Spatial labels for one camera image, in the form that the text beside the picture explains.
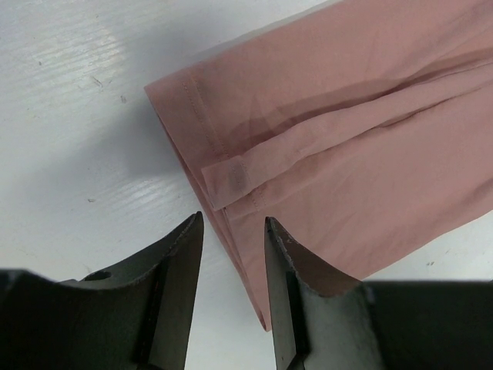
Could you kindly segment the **pink printed t-shirt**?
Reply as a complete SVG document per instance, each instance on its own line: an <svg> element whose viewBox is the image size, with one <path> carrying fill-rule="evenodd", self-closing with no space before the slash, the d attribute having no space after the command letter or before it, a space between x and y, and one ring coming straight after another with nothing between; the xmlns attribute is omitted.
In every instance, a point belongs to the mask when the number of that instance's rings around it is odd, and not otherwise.
<svg viewBox="0 0 493 370"><path fill-rule="evenodd" d="M146 87L270 329L263 229L358 279L492 209L492 3L342 1Z"/></svg>

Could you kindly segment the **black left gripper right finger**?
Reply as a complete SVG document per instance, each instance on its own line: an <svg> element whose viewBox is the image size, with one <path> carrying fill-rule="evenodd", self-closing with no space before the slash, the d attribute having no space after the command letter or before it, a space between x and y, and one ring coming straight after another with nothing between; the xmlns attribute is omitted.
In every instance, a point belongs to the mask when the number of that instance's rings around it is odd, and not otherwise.
<svg viewBox="0 0 493 370"><path fill-rule="evenodd" d="M359 281L265 220L278 369L490 369L492 285Z"/></svg>

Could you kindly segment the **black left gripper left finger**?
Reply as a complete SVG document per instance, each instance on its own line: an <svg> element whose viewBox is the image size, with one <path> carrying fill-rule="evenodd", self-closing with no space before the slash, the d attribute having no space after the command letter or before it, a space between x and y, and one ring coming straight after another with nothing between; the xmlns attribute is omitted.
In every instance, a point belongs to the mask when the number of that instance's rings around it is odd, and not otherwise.
<svg viewBox="0 0 493 370"><path fill-rule="evenodd" d="M3 369L182 369L203 215L82 280L1 272Z"/></svg>

